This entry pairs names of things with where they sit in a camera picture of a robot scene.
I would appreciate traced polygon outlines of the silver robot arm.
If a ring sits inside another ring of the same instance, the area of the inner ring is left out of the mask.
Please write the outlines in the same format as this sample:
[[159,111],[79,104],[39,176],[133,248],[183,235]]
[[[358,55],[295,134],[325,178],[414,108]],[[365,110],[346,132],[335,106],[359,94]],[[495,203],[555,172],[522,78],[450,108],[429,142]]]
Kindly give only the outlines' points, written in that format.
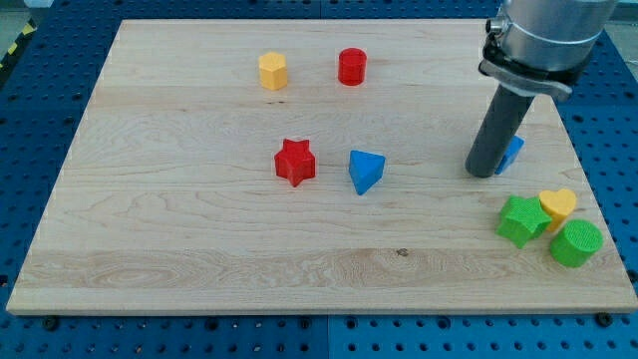
[[478,69],[520,96],[566,101],[616,5],[616,0],[503,0],[485,23]]

